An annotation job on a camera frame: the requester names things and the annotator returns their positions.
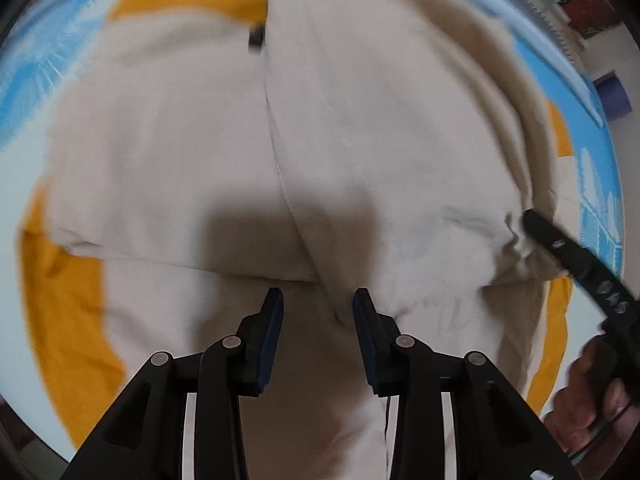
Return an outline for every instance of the black clamp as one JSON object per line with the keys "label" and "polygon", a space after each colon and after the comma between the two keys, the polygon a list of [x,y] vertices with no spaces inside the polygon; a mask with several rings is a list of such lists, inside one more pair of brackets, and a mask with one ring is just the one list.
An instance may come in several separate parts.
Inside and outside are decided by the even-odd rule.
{"label": "black clamp", "polygon": [[[593,365],[588,373],[596,405],[609,383],[621,378],[631,399],[640,404],[640,303],[590,250],[533,210],[525,211],[525,231],[572,275],[606,316]],[[592,430],[601,424],[598,420]]]}
{"label": "black clamp", "polygon": [[578,480],[556,441],[480,352],[439,354],[378,314],[367,289],[353,298],[367,382],[399,396],[390,480],[444,480],[442,392],[449,392],[460,480]]}
{"label": "black clamp", "polygon": [[246,480],[238,396],[269,382],[284,315],[270,288],[236,335],[174,359],[157,352],[129,381],[69,464],[63,480],[179,480],[188,393],[197,393],[194,477]]}

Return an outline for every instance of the hand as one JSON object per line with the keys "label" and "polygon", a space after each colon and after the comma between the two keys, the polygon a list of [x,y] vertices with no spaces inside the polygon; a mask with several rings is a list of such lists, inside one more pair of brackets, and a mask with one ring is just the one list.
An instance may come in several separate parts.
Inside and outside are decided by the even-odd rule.
{"label": "hand", "polygon": [[[547,414],[544,420],[546,428],[558,441],[562,450],[568,453],[582,449],[591,439],[588,428],[596,419],[596,405],[589,390],[587,372],[591,368],[597,348],[597,337],[584,346],[580,358],[569,368],[567,387],[556,393],[553,411]],[[604,396],[603,416],[611,420],[625,409],[629,400],[622,381],[613,381]],[[640,408],[633,406],[620,417],[613,431],[578,465],[583,479],[597,480],[606,473],[625,447],[639,420]]]}

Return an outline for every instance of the purple object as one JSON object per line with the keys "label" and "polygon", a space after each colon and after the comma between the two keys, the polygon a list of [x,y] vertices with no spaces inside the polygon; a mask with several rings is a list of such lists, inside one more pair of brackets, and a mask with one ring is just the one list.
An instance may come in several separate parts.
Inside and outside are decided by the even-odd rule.
{"label": "purple object", "polygon": [[625,88],[615,72],[599,77],[593,84],[600,96],[604,115],[608,121],[625,116],[632,111]]}

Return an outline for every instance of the person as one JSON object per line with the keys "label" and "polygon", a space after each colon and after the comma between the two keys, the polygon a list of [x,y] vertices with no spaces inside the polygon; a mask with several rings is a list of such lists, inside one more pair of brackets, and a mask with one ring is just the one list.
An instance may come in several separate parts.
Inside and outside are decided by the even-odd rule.
{"label": "person", "polygon": [[[553,410],[544,424],[564,452],[579,452],[591,435],[589,426],[596,419],[596,402],[590,392],[588,371],[596,355],[600,337],[590,340],[568,371],[568,384],[559,390],[552,402]],[[629,406],[630,398],[620,379],[612,381],[602,401],[602,415],[607,420],[622,415],[612,431],[577,464],[584,480],[629,479],[640,467],[640,407]]]}

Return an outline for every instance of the clamp jaw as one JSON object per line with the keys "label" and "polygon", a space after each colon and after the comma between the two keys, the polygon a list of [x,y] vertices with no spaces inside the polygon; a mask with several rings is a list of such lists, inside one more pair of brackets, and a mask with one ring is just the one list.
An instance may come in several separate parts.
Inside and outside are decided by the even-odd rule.
{"label": "clamp jaw", "polygon": [[367,382],[399,396],[390,480],[444,480],[442,392],[451,394],[459,480],[578,480],[556,441],[480,352],[434,352],[378,314],[366,288],[353,297]]}
{"label": "clamp jaw", "polygon": [[180,480],[188,393],[197,393],[194,477],[247,480],[238,396],[269,382],[284,300],[270,288],[258,314],[199,354],[157,352],[129,381],[63,480]]}

